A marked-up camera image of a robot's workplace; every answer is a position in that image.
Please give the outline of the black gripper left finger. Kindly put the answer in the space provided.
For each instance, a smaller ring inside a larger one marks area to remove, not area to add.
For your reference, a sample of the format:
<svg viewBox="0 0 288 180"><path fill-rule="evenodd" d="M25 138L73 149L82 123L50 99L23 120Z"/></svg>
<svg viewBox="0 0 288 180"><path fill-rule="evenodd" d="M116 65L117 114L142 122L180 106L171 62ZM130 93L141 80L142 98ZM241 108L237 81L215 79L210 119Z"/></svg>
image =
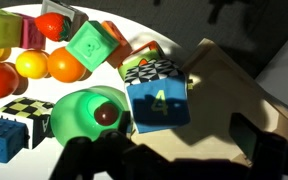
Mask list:
<svg viewBox="0 0 288 180"><path fill-rule="evenodd" d="M70 139L49 180L93 180L94 170L91 168L90 154L92 141L87 137Z"/></svg>

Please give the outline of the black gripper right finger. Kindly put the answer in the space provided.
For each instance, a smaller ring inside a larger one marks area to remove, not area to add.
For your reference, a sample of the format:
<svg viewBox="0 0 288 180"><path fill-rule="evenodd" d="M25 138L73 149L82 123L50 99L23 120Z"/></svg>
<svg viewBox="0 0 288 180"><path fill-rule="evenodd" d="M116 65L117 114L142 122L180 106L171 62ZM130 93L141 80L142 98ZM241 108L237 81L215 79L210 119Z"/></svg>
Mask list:
<svg viewBox="0 0 288 180"><path fill-rule="evenodd" d="M241 113L231 115L229 135L252 163L246 180L282 179L285 138L260 130Z"/></svg>

